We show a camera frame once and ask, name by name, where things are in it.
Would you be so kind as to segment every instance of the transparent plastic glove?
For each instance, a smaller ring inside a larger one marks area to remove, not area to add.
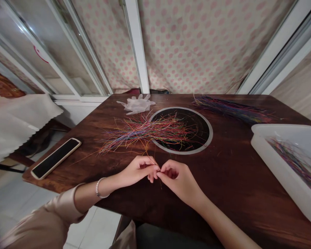
[[[156,104],[153,101],[150,101],[151,95],[146,95],[146,97],[143,99],[143,95],[140,94],[138,96],[138,99],[136,99],[135,96],[131,97],[131,99],[127,99],[127,104],[117,101],[119,104],[122,104],[125,108],[126,111],[131,111],[129,113],[127,113],[127,115],[132,115],[132,114],[136,114],[136,113],[140,113],[140,112],[144,112],[144,111],[149,111],[150,110],[150,105]]]

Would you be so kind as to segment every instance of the pearl bracelet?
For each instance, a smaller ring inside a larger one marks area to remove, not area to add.
[[[104,199],[104,198],[109,197],[109,195],[108,195],[108,196],[101,196],[100,193],[99,193],[99,190],[98,190],[98,186],[99,186],[100,181],[101,181],[102,179],[105,179],[105,178],[106,178],[106,177],[100,178],[99,181],[97,182],[97,185],[96,185],[96,194],[97,194],[97,196],[98,196],[100,199]]]

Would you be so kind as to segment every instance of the phone screen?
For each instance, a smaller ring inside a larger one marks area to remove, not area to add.
[[[65,155],[67,155],[72,149],[74,149],[79,144],[75,139],[68,140],[63,146],[58,148],[52,155],[46,158],[45,161],[38,164],[32,172],[41,178],[46,174],[54,165],[56,165]]]

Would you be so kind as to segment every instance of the tangled threads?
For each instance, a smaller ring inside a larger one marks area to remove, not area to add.
[[[259,123],[273,123],[273,119],[275,118],[265,109],[238,104],[222,99],[214,99],[208,96],[196,97],[193,104],[196,107],[203,108],[215,114],[240,119],[250,125]]]
[[[311,189],[311,158],[292,143],[279,142],[273,138],[267,142]]]
[[[186,126],[176,114],[161,117],[155,121],[148,121],[147,117],[141,116],[140,120],[130,118],[120,120],[123,127],[104,134],[104,145],[99,149],[99,154],[116,151],[120,147],[141,142],[145,151],[151,140],[155,139],[163,144],[183,144],[190,142],[190,134],[196,132],[192,127]]]

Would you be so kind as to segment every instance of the pink polka dot curtain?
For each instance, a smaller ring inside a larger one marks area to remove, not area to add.
[[[293,0],[139,0],[151,89],[235,93]]]
[[[74,0],[116,93],[138,88],[118,0]],[[235,93],[294,0],[138,0],[151,89]]]

